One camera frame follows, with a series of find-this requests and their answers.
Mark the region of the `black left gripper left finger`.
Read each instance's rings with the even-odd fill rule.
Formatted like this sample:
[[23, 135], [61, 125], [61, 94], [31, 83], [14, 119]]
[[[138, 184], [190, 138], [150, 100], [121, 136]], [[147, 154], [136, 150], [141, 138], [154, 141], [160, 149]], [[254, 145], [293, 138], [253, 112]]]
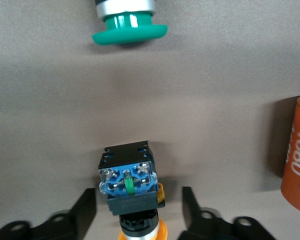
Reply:
[[38, 226], [25, 220], [4, 225], [0, 240], [82, 240], [96, 213], [96, 189], [87, 188], [69, 211], [56, 213]]

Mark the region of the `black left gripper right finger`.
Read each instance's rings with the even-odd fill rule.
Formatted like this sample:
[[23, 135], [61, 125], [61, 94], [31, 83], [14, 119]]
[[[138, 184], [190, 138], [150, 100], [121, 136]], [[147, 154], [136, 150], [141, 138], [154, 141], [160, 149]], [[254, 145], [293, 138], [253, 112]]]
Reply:
[[220, 213], [209, 207], [200, 207], [191, 187], [182, 188], [182, 214], [186, 230], [179, 240], [274, 240], [275, 237], [256, 219], [238, 216], [225, 221]]

